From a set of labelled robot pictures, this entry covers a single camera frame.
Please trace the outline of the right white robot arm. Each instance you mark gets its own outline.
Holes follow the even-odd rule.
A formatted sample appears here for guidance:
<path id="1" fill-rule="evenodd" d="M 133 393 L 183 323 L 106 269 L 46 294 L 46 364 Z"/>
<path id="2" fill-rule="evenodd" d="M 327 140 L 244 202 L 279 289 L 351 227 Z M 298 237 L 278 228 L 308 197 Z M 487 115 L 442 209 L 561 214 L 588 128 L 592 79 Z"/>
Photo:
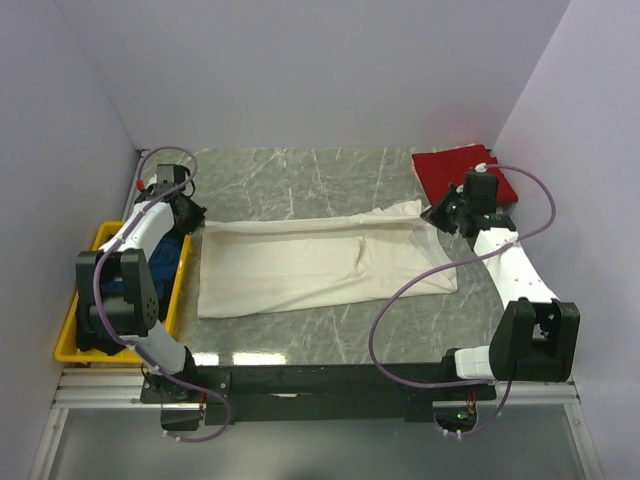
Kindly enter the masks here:
<path id="1" fill-rule="evenodd" d="M 503 304 L 486 346 L 453 349 L 445 356 L 463 381 L 565 382 L 571 375 L 580 312 L 544 283 L 526 255 L 509 215 L 498 210 L 497 166 L 479 164 L 450 186 L 423 220 L 467 240 Z"/>

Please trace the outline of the white t shirt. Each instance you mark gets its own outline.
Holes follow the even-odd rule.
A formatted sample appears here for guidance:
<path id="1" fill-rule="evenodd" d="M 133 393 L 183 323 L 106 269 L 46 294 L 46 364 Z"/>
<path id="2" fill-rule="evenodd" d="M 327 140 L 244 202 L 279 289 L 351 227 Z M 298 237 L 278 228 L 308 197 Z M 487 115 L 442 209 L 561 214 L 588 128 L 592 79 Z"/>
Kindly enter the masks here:
<path id="1" fill-rule="evenodd" d="M 449 263 L 421 201 L 333 218 L 207 222 L 198 315 L 222 319 L 391 297 Z"/>

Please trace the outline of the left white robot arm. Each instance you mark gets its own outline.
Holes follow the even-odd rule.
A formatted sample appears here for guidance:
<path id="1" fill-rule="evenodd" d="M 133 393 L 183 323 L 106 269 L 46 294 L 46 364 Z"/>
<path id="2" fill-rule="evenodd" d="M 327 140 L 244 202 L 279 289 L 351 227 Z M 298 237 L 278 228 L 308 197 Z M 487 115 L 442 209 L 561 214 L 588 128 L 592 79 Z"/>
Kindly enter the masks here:
<path id="1" fill-rule="evenodd" d="M 193 396 L 197 368 L 189 349 L 164 326 L 186 236 L 199 228 L 205 208 L 192 200 L 191 170 L 161 164 L 122 227 L 94 251 L 78 254 L 75 343 L 82 352 L 137 354 L 156 392 L 182 401 Z"/>

